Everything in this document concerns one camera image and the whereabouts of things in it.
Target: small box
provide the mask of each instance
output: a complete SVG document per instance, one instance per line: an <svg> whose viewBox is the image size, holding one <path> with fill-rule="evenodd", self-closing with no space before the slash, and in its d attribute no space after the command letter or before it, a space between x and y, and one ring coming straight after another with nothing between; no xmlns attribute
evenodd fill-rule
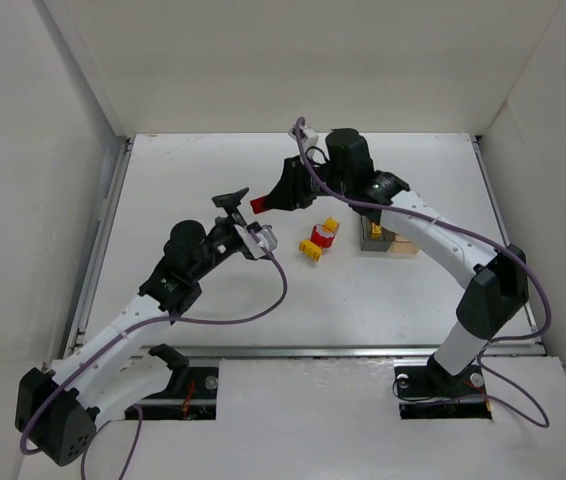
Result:
<svg viewBox="0 0 566 480"><path fill-rule="evenodd" d="M394 240L394 234L385 230L380 225L381 235L379 238L372 237L372 222L367 217L361 216L361 251L363 252L387 252Z"/></svg>

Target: cable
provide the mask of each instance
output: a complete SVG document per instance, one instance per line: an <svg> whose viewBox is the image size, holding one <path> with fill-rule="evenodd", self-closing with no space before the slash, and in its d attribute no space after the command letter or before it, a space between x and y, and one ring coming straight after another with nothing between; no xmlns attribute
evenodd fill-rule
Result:
<svg viewBox="0 0 566 480"><path fill-rule="evenodd" d="M194 380L190 380L189 385L187 386L187 396L183 403L181 404L181 409L183 410L183 420L187 420L187 413L190 410L190 403L192 402L192 395L194 395L194 391L196 390L196 383Z"/></svg>
<svg viewBox="0 0 566 480"><path fill-rule="evenodd" d="M287 296L288 283L287 283L287 277L285 276L285 272L283 271L283 267L274 257L274 254L265 248L263 249L263 251L265 252L265 255L272 261L272 263L278 270L279 275L281 275L281 281L283 283L283 292L281 293L281 296L276 302L274 302L271 306L269 306L262 312L259 312L255 315L246 318L240 318L238 320L202 320L196 318L170 317L170 316L153 317L153 318L148 318L147 320L143 320L137 324L132 325L131 327L126 328L123 331L123 334L130 334L138 330L139 328L143 328L147 325L152 325L154 323L159 323L159 322L181 322L181 323L192 323L196 325L240 325L243 323L253 322L254 320L258 320L266 316L267 314L272 312L275 308L277 308L281 303L283 303L283 300L285 300L285 297ZM21 440L19 442L19 447L23 455L35 455L41 451L40 448L36 448L36 449L28 448L27 439L31 435L34 425L36 425L36 422L38 422L41 416L43 415L43 412L45 412L45 410L49 408L49 406L52 404L54 400L56 400L56 398L61 394L61 392L63 392L70 384L72 384L72 382L74 382L74 380L76 380L79 377L79 375L81 375L88 368L90 368L91 365L94 362L96 362L105 352L107 352L110 348L112 348L114 345L120 342L123 339L123 334L117 335L107 344L101 347L94 355L92 355L88 360L86 360L85 363L83 363L74 373L72 373L64 382L62 382L56 388L56 390L54 390L50 394L50 396L47 397L43 401L43 403L41 403L39 408L36 409L30 420L27 422L27 425L25 425L25 428L23 429L23 434L21 435Z"/></svg>
<svg viewBox="0 0 566 480"><path fill-rule="evenodd" d="M400 213L402 215L409 215L409 216L412 216L412 217L415 217L415 218L419 218L421 220L425 220L426 222L429 222L429 223L432 223L432 224L436 223L437 225L440 225L441 227L443 227L447 230L451 230L453 232L460 233L460 234L465 235L467 237L474 238L476 240L479 240L480 242L483 242L483 243L491 246L496 251L505 255L508 259L510 259L512 262L514 262L521 270L523 270L525 272L527 277L530 279L530 281L534 285L534 288L538 292L539 297L541 298L541 302L543 304L543 310L545 312L545 323L536 332L532 332L532 333L529 333L529 334L526 334L526 335L495 337L488 342L488 346L492 345L494 343L497 343L497 342L529 340L529 339L533 339L533 338L538 338L541 335L544 335L550 329L550 326L552 325L552 308L550 306L550 301L547 297L545 289L543 288L543 285L541 284L541 281L536 276L534 271L523 260L521 260L519 257L517 257L512 252L510 252L506 247L495 242L494 240L492 240L488 237L485 237L484 235L481 235L479 233L473 232L471 230L467 230L463 227L459 227L457 225L453 225L451 223L441 221L439 219L430 217L429 215L425 215L425 214L420 213L420 212L407 210L405 208L398 208L398 207L392 207L391 205L379 205L379 204L376 204L376 203L360 202L360 201L357 201L357 200L350 200L347 197L345 197L344 195L341 195L341 194L335 192L323 180L321 180L321 178L318 176L316 171L314 171L314 167L312 166L312 163L310 162L310 159L308 158L307 153L305 152L305 149L303 148L303 138L302 138L302 135L301 135L301 128L303 126L305 126L305 118L299 117L296 120L296 123L294 125L294 137L296 138L296 145L299 149L299 155L301 156L301 159L303 160L303 165L307 169L307 171L310 174L310 176L312 177L312 179L321 188L321 190L323 190L328 195L331 195L332 197L336 198L337 200L345 202L346 204L350 205L351 207L371 208L371 209L375 209L375 210L387 210L387 211L390 211L390 212ZM476 362L479 364L479 366L483 370L485 370L486 372L489 372L492 375L494 375L495 377L499 378L500 380L503 380L504 382L508 383L509 385L511 385L512 387L514 387L518 391L520 391L523 395L525 395L525 397L527 397L528 400L530 400L532 402L532 404L540 412L541 416L543 417L543 423L529 417L528 415L523 413L521 410L514 407L513 405L506 402L505 400L501 400L500 398L494 397L492 395L487 395L487 394L466 395L466 396L463 396L463 397L459 397L459 399L473 399L473 398L490 399L490 400L493 400L493 401L500 403L501 405L509 408L510 410L512 410L516 414L520 415L521 417L523 417L524 419L526 419L530 423L532 423L532 424L534 424L538 427L541 427L541 428L548 428L550 426L550 419L548 418L547 414L545 413L545 410L543 409L543 407L539 404L539 402L529 392L527 392L527 390L525 390L523 387L518 385L513 380L510 380L509 378L505 377L504 375L502 375L502 374L494 371L493 369L485 366L485 364L483 363L483 355L485 354L486 348L481 350L479 352L479 354L476 356ZM446 404L449 404L451 401L456 401L456 399L454 399L454 400L450 400L450 399L439 400L439 401L436 401L436 402L424 402L424 405L428 405L428 406L446 405Z"/></svg>
<svg viewBox="0 0 566 480"><path fill-rule="evenodd" d="M136 433L134 434L134 440L132 441L132 446L130 447L130 452L127 454L127 459L125 460L125 465L123 465L123 470L121 470L121 474L119 475L119 480L123 480L123 477L125 477L125 473L127 472L127 468L130 466L130 462L132 461L132 456L134 455L134 450L136 450L136 444L139 442L139 437L141 436L141 426L143 425L143 409L139 405L136 405L136 404L134 404L132 406L136 410L136 413L138 413L138 415L139 415L139 421L136 425ZM96 432L96 435L101 433L101 431L109 423L110 422L107 422L105 425L103 425L101 428L99 428L98 432ZM87 452L89 451L89 448L92 445L92 442L96 438L96 435L94 435L94 438L92 438L90 445L87 446L87 450L85 450L85 452L83 452L83 455L81 456L81 480L87 480L87 475L85 473L85 461L87 459Z"/></svg>
<svg viewBox="0 0 566 480"><path fill-rule="evenodd" d="M308 152L309 152L310 150L316 150L317 152L319 152L319 153L323 156L323 161L324 161L325 163L329 163L329 162L330 162L330 159L329 159L328 156L325 154L325 152L323 151L322 148L317 147L317 146L312 146L312 147L309 147L309 148L307 149Z"/></svg>

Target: red object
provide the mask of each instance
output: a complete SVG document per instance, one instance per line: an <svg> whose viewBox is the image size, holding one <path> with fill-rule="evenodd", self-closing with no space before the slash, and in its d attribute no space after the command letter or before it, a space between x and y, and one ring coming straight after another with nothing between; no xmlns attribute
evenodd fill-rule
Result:
<svg viewBox="0 0 566 480"><path fill-rule="evenodd" d="M255 198L254 200L250 200L250 205L252 205L252 211L254 212L255 215L270 210L265 206L266 198L267 195L265 195L264 197Z"/></svg>
<svg viewBox="0 0 566 480"><path fill-rule="evenodd" d="M336 237L336 233L329 228L326 228L323 225L314 225L310 241L321 248L330 248L334 241L334 237Z"/></svg>

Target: small toy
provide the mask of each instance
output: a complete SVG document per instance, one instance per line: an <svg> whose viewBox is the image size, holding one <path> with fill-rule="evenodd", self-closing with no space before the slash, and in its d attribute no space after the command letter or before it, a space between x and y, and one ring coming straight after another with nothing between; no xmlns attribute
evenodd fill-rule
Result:
<svg viewBox="0 0 566 480"><path fill-rule="evenodd" d="M361 216L361 251L387 252L394 240L394 234L383 229L380 225Z"/></svg>
<svg viewBox="0 0 566 480"><path fill-rule="evenodd" d="M303 240L299 245L299 250L318 262L323 254L323 248L332 246L340 225L332 217L328 217L323 225L314 225L310 239Z"/></svg>
<svg viewBox="0 0 566 480"><path fill-rule="evenodd" d="M387 252L416 255L418 247L407 238L385 230L380 225L361 216L361 251Z"/></svg>
<svg viewBox="0 0 566 480"><path fill-rule="evenodd" d="M310 257L315 262L318 262L321 258L323 250L318 245L312 243L310 240L303 240L299 245L299 250Z"/></svg>

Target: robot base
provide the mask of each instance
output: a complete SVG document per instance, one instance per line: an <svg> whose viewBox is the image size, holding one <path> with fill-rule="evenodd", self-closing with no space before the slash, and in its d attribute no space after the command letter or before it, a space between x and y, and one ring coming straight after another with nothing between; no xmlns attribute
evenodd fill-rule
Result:
<svg viewBox="0 0 566 480"><path fill-rule="evenodd" d="M447 384L434 382L431 370L425 365L397 366L394 369L394 375L392 390L397 398L405 401L399 407L401 418L404 420L492 418L490 404L482 398L460 400L444 405L427 405L427 400L453 399L486 393L481 369L477 365L468 366L455 377L454 382Z"/></svg>

